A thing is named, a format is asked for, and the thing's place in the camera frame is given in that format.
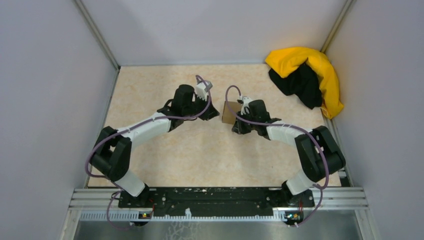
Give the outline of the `aluminium front rail frame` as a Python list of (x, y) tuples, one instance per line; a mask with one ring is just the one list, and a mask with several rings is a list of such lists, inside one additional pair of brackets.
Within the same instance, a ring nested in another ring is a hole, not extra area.
[(361, 187), (311, 188), (286, 199), (279, 187), (153, 187), (146, 197), (132, 197), (116, 188), (75, 189), (60, 238), (72, 240), (80, 222), (147, 223), (276, 222), (282, 227), (319, 225), (320, 213), (330, 214), (324, 228), (341, 229), (336, 214), (353, 214), (353, 225), (364, 240), (380, 235)]

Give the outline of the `right corner aluminium post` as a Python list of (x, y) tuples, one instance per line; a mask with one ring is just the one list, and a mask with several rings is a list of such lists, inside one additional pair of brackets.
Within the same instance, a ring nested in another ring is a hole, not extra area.
[(329, 47), (331, 46), (333, 40), (335, 39), (338, 31), (340, 30), (344, 20), (346, 19), (347, 15), (349, 14), (349, 11), (352, 9), (352, 7), (355, 5), (357, 1), (356, 0), (346, 0), (343, 4), (343, 7), (337, 16), (333, 26), (331, 27), (331, 30), (329, 34), (327, 35), (320, 52), (323, 54), (326, 54)]

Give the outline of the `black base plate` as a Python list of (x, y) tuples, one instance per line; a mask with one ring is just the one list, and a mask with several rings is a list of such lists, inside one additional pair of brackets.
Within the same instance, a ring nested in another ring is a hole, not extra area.
[(314, 208), (311, 190), (300, 201), (287, 205), (280, 187), (153, 187), (134, 197), (123, 191), (118, 198), (122, 209), (152, 208), (155, 217), (271, 216), (274, 208)]

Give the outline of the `brown cardboard box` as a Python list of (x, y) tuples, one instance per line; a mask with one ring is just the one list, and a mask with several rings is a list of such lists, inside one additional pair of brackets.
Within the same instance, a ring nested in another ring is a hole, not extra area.
[(224, 102), (223, 110), (221, 114), (221, 122), (227, 125), (234, 125), (236, 122), (236, 117), (233, 113), (240, 112), (242, 105), (237, 101), (229, 101), (228, 103)]

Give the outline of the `black cloth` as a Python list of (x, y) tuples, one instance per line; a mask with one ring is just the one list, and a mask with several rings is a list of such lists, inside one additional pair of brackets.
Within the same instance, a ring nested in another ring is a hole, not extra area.
[(268, 75), (284, 95), (296, 95), (309, 109), (322, 106), (323, 97), (319, 87), (318, 75), (306, 62), (302, 63), (287, 77), (281, 77), (273, 69), (268, 71)]

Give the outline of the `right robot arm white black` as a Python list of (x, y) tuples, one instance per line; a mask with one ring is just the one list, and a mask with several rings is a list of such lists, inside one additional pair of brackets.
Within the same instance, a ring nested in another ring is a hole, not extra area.
[(287, 206), (295, 206), (310, 187), (345, 167), (346, 159), (327, 127), (305, 129), (272, 118), (260, 99), (244, 96), (237, 103), (241, 109), (231, 129), (234, 133), (245, 135), (255, 131), (267, 140), (297, 150), (301, 169), (281, 185), (281, 199)]

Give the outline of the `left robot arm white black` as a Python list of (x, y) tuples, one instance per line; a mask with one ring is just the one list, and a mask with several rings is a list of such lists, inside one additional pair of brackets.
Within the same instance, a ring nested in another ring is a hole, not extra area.
[(97, 169), (104, 178), (130, 196), (138, 207), (150, 200), (149, 186), (130, 170), (132, 151), (159, 135), (169, 133), (184, 122), (208, 121), (219, 115), (211, 98), (212, 84), (200, 81), (196, 86), (181, 84), (165, 105), (138, 123), (122, 127), (104, 127), (89, 153), (86, 165)]

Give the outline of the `yellow cloth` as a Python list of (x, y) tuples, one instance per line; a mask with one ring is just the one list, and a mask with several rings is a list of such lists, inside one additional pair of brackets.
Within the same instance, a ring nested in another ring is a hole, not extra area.
[(320, 106), (323, 115), (331, 120), (344, 109), (340, 100), (337, 73), (324, 53), (308, 47), (288, 47), (272, 50), (265, 58), (265, 63), (281, 78), (288, 77), (301, 64), (307, 64), (318, 77), (319, 90), (323, 97)]

